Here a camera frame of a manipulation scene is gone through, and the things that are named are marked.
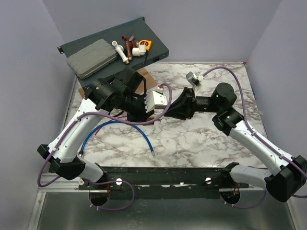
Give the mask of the red cable seal lock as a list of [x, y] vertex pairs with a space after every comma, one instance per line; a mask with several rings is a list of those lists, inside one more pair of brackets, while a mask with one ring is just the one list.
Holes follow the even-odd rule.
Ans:
[[[127, 115], [121, 115], [121, 116], [118, 116], [117, 118], [121, 119], [121, 118], [125, 118], [125, 117], [127, 117]], [[95, 132], [94, 137], [98, 134], [98, 132], [100, 131], [101, 128], [102, 128], [102, 127], [100, 127], [100, 128]]]

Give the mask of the blue cable lock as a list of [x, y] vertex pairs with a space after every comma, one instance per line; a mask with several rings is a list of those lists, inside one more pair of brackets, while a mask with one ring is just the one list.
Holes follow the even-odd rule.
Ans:
[[[98, 125], [97, 127], [95, 127], [90, 133], [89, 135], [85, 138], [83, 144], [81, 145], [81, 148], [80, 148], [80, 151], [78, 153], [79, 156], [83, 156], [84, 155], [84, 150], [85, 150], [85, 147], [86, 147], [86, 144], [87, 142], [89, 141], [89, 139], [95, 134], [95, 132], [100, 128], [100, 127], [104, 127], [104, 126], [107, 126], [107, 125], [111, 125], [111, 124], [117, 124], [117, 123], [120, 123], [119, 121], [107, 121], [107, 122], [104, 122], [100, 125]], [[146, 140], [147, 144], [148, 144], [148, 147], [150, 149], [150, 152], [152, 154], [153, 157], [155, 157], [155, 152], [154, 152], [154, 149], [153, 149], [153, 146], [150, 142], [150, 140], [148, 139], [147, 135], [139, 128], [137, 127], [136, 125], [132, 125], [132, 127], [134, 129], [136, 129], [143, 137], [144, 139]]]

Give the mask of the brass padlock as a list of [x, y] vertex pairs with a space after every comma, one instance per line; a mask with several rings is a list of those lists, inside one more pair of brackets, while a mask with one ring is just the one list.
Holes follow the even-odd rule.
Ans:
[[154, 120], [154, 119], [155, 119], [154, 116], [150, 116], [150, 117], [147, 119], [147, 121], [152, 121], [152, 120]]

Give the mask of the white pvc elbow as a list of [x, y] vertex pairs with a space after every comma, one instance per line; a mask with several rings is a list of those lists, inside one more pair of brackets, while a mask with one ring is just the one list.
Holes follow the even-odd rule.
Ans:
[[134, 57], [141, 57], [146, 53], [146, 45], [138, 45], [132, 49], [132, 55]]

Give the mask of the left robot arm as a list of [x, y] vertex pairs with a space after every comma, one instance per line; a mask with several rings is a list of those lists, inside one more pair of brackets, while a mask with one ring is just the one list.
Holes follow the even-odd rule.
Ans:
[[146, 85], [145, 78], [126, 67], [112, 80], [96, 79], [84, 90], [85, 97], [67, 126], [50, 144], [41, 144], [37, 149], [58, 176], [67, 180], [81, 177], [95, 189], [106, 185], [102, 167], [81, 159], [77, 151], [103, 115], [113, 109], [126, 112], [131, 122], [147, 120], [151, 113], [145, 109], [145, 95], [135, 92], [139, 85]]

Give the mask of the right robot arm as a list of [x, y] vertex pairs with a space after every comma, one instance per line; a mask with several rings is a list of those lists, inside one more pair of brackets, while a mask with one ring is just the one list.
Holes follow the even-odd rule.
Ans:
[[216, 86], [210, 97], [196, 96], [192, 88], [184, 88], [165, 116], [186, 120], [195, 112], [215, 113], [214, 126], [238, 141], [266, 166], [259, 169], [231, 163], [223, 169], [222, 185], [227, 188], [237, 183], [253, 185], [266, 189], [276, 200], [286, 202], [305, 185], [307, 161], [302, 156], [293, 157], [284, 152], [252, 128], [233, 108], [236, 99], [233, 87], [224, 82]]

